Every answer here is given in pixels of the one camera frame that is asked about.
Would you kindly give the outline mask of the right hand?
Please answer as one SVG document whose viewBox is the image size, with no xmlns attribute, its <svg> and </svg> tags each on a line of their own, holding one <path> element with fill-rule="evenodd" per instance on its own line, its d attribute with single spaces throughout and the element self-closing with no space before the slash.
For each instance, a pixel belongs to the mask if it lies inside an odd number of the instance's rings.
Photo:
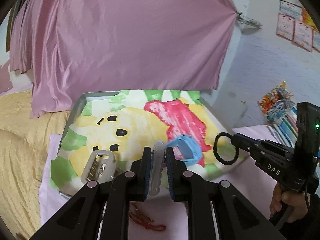
<svg viewBox="0 0 320 240">
<path fill-rule="evenodd" d="M 305 217 L 308 213 L 305 194 L 292 191 L 282 191 L 280 186 L 281 185 L 277 183 L 273 190 L 273 196 L 270 204 L 271 215 L 279 212 L 283 204 L 287 204 L 293 207 L 290 217 L 286 220 L 288 223 L 293 223 Z"/>
</svg>

